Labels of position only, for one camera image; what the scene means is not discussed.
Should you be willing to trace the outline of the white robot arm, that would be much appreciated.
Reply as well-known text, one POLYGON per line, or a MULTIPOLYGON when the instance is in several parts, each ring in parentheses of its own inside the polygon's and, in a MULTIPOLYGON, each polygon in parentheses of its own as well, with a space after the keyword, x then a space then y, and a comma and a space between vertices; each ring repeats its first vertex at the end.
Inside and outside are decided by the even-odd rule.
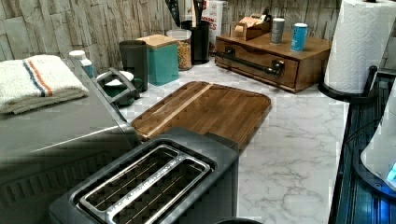
POLYGON ((369 145, 361 153, 363 165, 392 190, 396 188, 396 87, 392 86, 384 115, 369 145))

